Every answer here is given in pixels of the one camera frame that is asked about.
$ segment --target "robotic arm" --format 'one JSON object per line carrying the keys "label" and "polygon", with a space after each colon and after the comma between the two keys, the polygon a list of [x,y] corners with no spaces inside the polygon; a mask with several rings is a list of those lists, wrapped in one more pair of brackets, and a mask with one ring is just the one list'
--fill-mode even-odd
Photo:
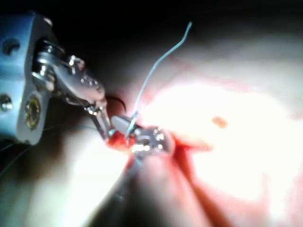
{"label": "robotic arm", "polygon": [[0,47],[0,137],[38,143],[54,96],[83,107],[108,139],[104,87],[82,59],[65,56],[49,19],[35,13],[1,16]]}

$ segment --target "small orange spot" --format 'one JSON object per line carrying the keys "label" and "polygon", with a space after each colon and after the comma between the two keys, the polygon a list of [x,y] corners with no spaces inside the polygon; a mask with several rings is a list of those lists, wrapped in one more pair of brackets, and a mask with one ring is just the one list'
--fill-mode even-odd
{"label": "small orange spot", "polygon": [[212,122],[217,125],[220,129],[225,129],[227,126],[227,121],[222,117],[216,116],[212,119]]}

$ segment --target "silver metal part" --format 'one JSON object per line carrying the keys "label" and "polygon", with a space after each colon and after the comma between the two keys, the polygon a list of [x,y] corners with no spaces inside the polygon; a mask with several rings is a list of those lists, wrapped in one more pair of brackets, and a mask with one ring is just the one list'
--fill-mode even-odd
{"label": "silver metal part", "polygon": [[[41,137],[50,92],[37,89],[32,79],[36,43],[41,39],[56,42],[51,27],[35,13],[0,17],[0,137],[15,142],[36,144]],[[40,103],[35,129],[27,125],[27,103],[35,96]]]}
{"label": "silver metal part", "polygon": [[[131,119],[124,116],[113,116],[111,121],[116,130],[125,134]],[[135,137],[132,152],[137,153],[139,156],[150,154],[150,151],[165,152],[170,155],[174,153],[176,147],[175,140],[166,129],[156,126],[143,128],[135,124],[131,135]]]}
{"label": "silver metal part", "polygon": [[55,96],[71,105],[82,106],[91,115],[101,137],[107,141],[111,124],[107,115],[104,87],[99,81],[93,79],[82,59],[73,55],[67,61],[63,61],[62,48],[50,42],[44,41],[44,43],[44,48],[38,53],[36,59],[41,69],[38,76],[36,74],[33,76],[42,81],[47,90],[51,90],[51,85],[54,84]]}
{"label": "silver metal part", "polygon": [[65,58],[52,25],[32,12],[0,17],[0,137],[36,144],[48,101],[55,96],[82,106],[107,140],[111,125],[105,90],[82,59]]}

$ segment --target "metal screw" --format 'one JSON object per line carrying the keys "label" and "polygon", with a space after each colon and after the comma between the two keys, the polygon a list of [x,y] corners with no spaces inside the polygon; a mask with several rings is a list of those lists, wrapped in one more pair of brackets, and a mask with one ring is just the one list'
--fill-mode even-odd
{"label": "metal screw", "polygon": [[43,18],[43,20],[49,24],[50,27],[53,27],[53,22],[49,18]]}
{"label": "metal screw", "polygon": [[13,108],[13,103],[8,95],[1,95],[0,96],[0,105],[2,111],[6,112]]}
{"label": "metal screw", "polygon": [[26,122],[31,130],[35,129],[39,123],[40,111],[39,99],[36,96],[32,96],[26,105]]}

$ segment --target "screw hole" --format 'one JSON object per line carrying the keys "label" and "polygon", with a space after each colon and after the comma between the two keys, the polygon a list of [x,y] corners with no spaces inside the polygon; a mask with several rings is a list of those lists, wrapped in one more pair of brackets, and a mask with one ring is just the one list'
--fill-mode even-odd
{"label": "screw hole", "polygon": [[5,55],[12,56],[20,48],[20,43],[17,39],[7,39],[2,46],[2,52]]}
{"label": "screw hole", "polygon": [[0,109],[4,112],[13,108],[11,98],[8,95],[0,95]]}

